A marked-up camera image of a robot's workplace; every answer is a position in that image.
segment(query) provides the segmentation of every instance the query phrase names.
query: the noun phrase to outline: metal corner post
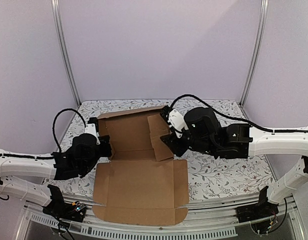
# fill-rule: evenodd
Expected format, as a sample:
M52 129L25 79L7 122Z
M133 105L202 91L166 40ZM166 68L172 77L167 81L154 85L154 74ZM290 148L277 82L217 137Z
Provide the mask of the metal corner post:
M56 33L57 33L57 38L58 38L58 43L60 47L60 52L62 54L65 70L66 70L66 75L68 78L69 86L73 94L73 98L75 101L75 104L79 107L81 105L81 99L79 96L78 89L76 87L76 83L74 80L73 72L72 72L72 67L69 59L69 54L68 50L66 48L65 44L65 38L64 38L64 33L63 33L63 26L62 26L62 19L61 19L61 13L60 13L60 7L59 7L59 0L51 0L52 4L52 11L53 11L53 16L54 16L54 22L55 22L55 27L56 27Z
M262 0L261 2L261 7L260 7L260 15L259 15L259 23L258 23L258 29L257 29L257 35L256 35L256 41L254 45L254 51L252 55L252 59L249 65L248 69L248 74L243 90L243 94L240 98L239 105L241 107L244 107L246 100L249 95L249 91L251 88L251 83L253 80L253 75L255 72L256 64L259 58L259 53L261 49L261 43L262 43L262 38L263 38L263 33L265 29L265 24L266 24L266 17L268 14L268 5L269 5L269 0Z

